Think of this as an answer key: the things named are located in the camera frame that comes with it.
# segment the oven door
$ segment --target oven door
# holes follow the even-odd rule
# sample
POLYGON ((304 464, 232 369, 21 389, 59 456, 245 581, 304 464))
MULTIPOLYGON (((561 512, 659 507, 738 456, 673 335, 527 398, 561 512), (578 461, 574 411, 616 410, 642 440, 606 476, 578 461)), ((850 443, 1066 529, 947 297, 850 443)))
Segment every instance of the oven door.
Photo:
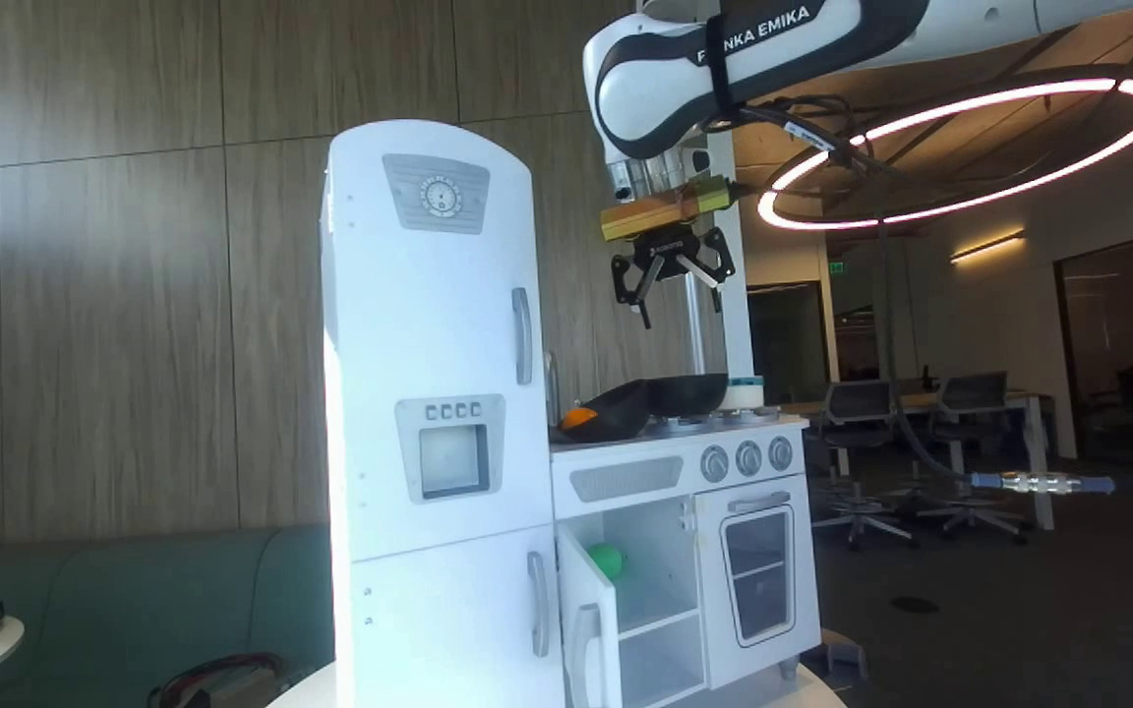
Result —
POLYGON ((798 599, 798 574, 813 574, 804 512, 798 476, 696 497, 711 689, 798 657, 818 634, 818 602, 798 599))

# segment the stove knob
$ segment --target stove knob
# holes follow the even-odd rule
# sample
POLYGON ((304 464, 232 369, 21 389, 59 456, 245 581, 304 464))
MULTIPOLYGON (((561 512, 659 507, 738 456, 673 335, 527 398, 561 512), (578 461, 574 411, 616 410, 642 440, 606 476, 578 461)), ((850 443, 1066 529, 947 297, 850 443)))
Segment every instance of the stove knob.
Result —
POLYGON ((721 484, 726 476, 726 452, 721 443, 705 447, 701 452, 701 476, 708 484, 721 484))
POLYGON ((795 443, 792 443, 792 438, 774 438, 774 440, 766 443, 766 461, 771 461, 774 473, 785 473, 785 468, 795 464, 795 443))
POLYGON ((743 440, 743 443, 736 447, 736 468, 738 468, 743 476, 755 476, 755 473, 763 468, 763 447, 760 447, 755 440, 743 440))

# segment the ceiling light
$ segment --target ceiling light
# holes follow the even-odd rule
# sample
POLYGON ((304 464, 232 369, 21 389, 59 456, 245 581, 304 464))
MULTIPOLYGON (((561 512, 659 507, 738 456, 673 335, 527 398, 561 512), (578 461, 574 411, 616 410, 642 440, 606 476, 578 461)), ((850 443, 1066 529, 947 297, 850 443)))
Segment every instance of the ceiling light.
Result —
MULTIPOLYGON (((893 122, 880 122, 872 130, 861 130, 850 136, 850 145, 876 145, 899 130, 913 130, 913 126, 924 126, 924 122, 945 122, 945 116, 957 116, 957 112, 972 112, 972 110, 986 110, 986 106, 1003 106, 1003 102, 1028 102, 1028 99, 1049 99, 1049 95, 1129 95, 1133 99, 1133 77, 1114 77, 1114 73, 1095 73, 1095 77, 1040 77, 1040 82, 1028 82, 1028 85, 1007 85, 1007 89, 993 89, 993 95, 972 95, 972 99, 957 99, 957 102, 945 102, 945 106, 931 106, 931 110, 918 110, 918 112, 905 112, 905 116, 893 116, 893 122)), ((1040 183, 1049 183, 1049 182, 1062 182, 1069 174, 1080 174, 1120 149, 1133 145, 1133 126, 1114 136, 1108 145, 1062 166, 1062 168, 1049 168, 1049 174, 1040 174, 1031 182, 1019 182, 1019 183, 1007 183, 1007 187, 986 187, 986 192, 975 192, 975 198, 962 198, 962 199, 947 199, 947 203, 930 203, 930 208, 909 208, 909 213, 886 213, 886 223, 913 223, 913 221, 930 221, 930 215, 945 215, 945 213, 961 213, 961 208, 975 208, 975 203, 993 203, 993 199, 1007 199, 1007 198, 1019 198, 1019 192, 1031 192, 1040 183)), ((827 152, 806 152, 798 156, 792 168, 781 168, 771 187, 760 198, 760 215, 774 228, 785 228, 785 233, 854 233, 854 228, 876 228, 880 221, 876 215, 867 215, 867 221, 810 221, 810 215, 781 215, 777 213, 777 198, 792 192, 806 174, 813 174, 818 166, 827 166, 827 152)))
POLYGON ((969 269, 969 262, 993 259, 999 250, 1021 248, 1021 244, 1028 244, 1021 233, 1003 233, 995 238, 979 238, 979 244, 957 248, 951 262, 969 269))

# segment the floor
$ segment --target floor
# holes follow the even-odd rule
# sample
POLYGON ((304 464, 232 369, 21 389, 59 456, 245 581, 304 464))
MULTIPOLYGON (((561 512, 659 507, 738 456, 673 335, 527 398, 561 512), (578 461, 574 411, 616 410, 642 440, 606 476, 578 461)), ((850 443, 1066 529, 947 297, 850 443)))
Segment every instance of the floor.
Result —
MULTIPOLYGON (((876 484, 913 476, 909 456, 854 468, 876 484)), ((823 625, 859 642, 869 670, 846 705, 1133 708, 1133 473, 1114 476, 1116 497, 1062 497, 1059 527, 1028 546, 913 523, 918 549, 886 535, 850 549, 818 529, 823 625)))

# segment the toy kitchen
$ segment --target toy kitchen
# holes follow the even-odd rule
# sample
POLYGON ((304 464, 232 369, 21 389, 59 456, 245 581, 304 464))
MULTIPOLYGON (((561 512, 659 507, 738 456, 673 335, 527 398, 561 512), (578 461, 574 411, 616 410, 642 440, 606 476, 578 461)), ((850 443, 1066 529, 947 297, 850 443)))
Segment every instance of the toy kitchen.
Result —
POLYGON ((553 443, 520 156, 440 122, 337 135, 322 316, 333 705, 760 708, 795 683, 818 645, 804 415, 553 443))

